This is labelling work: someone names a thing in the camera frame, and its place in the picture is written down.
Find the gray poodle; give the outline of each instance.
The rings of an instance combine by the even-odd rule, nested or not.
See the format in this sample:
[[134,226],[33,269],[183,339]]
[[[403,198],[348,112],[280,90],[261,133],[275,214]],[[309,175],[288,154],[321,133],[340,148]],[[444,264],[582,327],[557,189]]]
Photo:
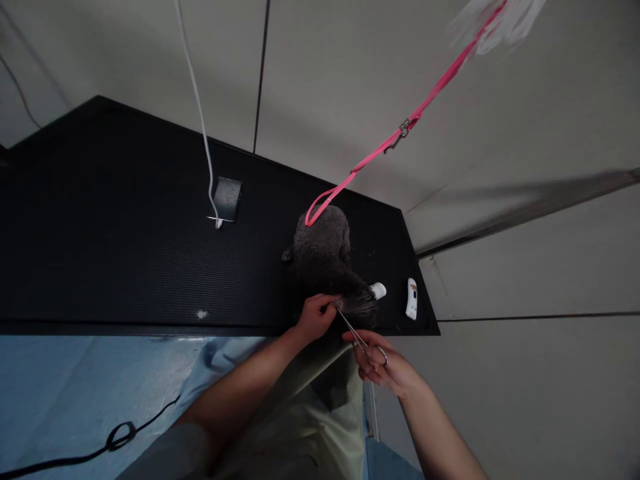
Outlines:
[[316,293],[340,294],[338,308],[354,328],[373,328],[377,300],[368,284],[351,270],[350,251],[349,222],[342,210],[328,206],[310,227],[302,214],[293,244],[282,254],[282,260],[289,262],[289,293],[298,307]]

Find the white bottle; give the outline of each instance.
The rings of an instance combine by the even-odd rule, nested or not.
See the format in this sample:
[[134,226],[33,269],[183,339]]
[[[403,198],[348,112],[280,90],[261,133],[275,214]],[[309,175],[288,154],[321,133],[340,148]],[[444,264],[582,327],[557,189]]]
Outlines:
[[409,279],[407,282],[407,309],[405,314],[413,320],[418,315],[418,286],[415,284],[414,279]]

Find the black cable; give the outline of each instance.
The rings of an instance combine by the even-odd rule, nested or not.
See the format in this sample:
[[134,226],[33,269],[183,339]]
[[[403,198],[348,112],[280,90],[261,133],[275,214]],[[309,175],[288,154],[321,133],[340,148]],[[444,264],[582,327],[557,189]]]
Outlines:
[[35,118],[33,118],[33,115],[31,114],[31,110],[29,110],[29,104],[27,103],[27,98],[25,97],[25,94],[22,91],[20,84],[18,83],[18,79],[15,77],[15,75],[7,65],[7,62],[5,61],[2,55],[0,55],[0,62],[2,62],[2,64],[5,66],[5,68],[7,69],[7,73],[11,77],[11,80],[13,80],[13,84],[15,85],[15,88],[18,90],[18,93],[20,94],[20,98],[22,98],[22,104],[25,106],[27,115],[29,116],[31,121],[34,122],[35,126],[41,129],[42,126],[38,122],[36,122]]
[[[0,473],[0,480],[11,480],[18,477],[23,477],[30,473],[35,473],[40,470],[46,470],[46,469],[55,468],[55,467],[66,467],[68,465],[78,465],[79,463],[84,463],[84,462],[88,462],[89,460],[93,460],[94,458],[102,455],[106,451],[116,451],[124,447],[131,440],[133,440],[133,438],[136,436],[138,432],[144,430],[150,424],[156,421],[157,418],[160,415],[162,415],[166,409],[168,409],[170,406],[176,403],[179,400],[179,398],[180,398],[180,395],[178,395],[174,401],[166,404],[154,418],[146,422],[144,425],[142,425],[142,427],[138,429],[135,428],[133,422],[130,422],[130,421],[121,423],[120,425],[116,426],[116,428],[111,430],[111,433],[107,437],[106,445],[102,447],[100,450],[96,450],[95,452],[90,453],[88,455],[84,455],[83,457],[68,457],[68,458],[61,458],[56,460],[48,460],[46,462],[36,463],[28,467],[23,467],[20,469]],[[124,426],[127,426],[129,428],[128,434],[126,434],[124,437],[120,437],[117,440],[114,440],[115,434],[118,432],[118,430],[120,430],[121,427],[124,427]]]

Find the dog ear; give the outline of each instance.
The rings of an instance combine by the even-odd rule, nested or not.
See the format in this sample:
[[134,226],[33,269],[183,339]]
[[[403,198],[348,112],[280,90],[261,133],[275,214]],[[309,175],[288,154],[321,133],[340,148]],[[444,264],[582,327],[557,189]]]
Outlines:
[[287,249],[282,252],[281,258],[283,262],[290,262],[293,260],[293,245],[288,246]]

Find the white cord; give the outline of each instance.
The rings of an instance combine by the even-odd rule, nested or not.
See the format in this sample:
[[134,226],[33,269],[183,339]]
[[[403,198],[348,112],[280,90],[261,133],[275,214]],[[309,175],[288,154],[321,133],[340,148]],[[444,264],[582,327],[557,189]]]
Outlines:
[[191,64],[191,56],[189,54],[189,46],[187,45],[187,34],[185,33],[185,22],[182,18],[182,8],[180,8],[180,0],[175,0],[175,12],[178,15],[178,24],[180,24],[180,34],[182,35],[182,45],[185,48],[185,56],[187,57],[187,64],[189,66],[189,74],[191,75],[191,82],[193,84],[193,92],[195,93],[195,101],[198,104],[198,112],[200,112],[200,124],[202,126],[202,137],[205,141],[205,151],[207,152],[207,160],[209,162],[209,200],[215,213],[215,228],[222,227],[222,219],[218,216],[218,209],[215,207],[215,202],[211,196],[211,190],[213,188],[213,167],[211,166],[211,154],[209,153],[209,142],[207,141],[207,131],[205,129],[205,116],[202,113],[202,104],[200,104],[200,94],[198,94],[198,85],[195,82],[195,74],[193,72],[193,66]]

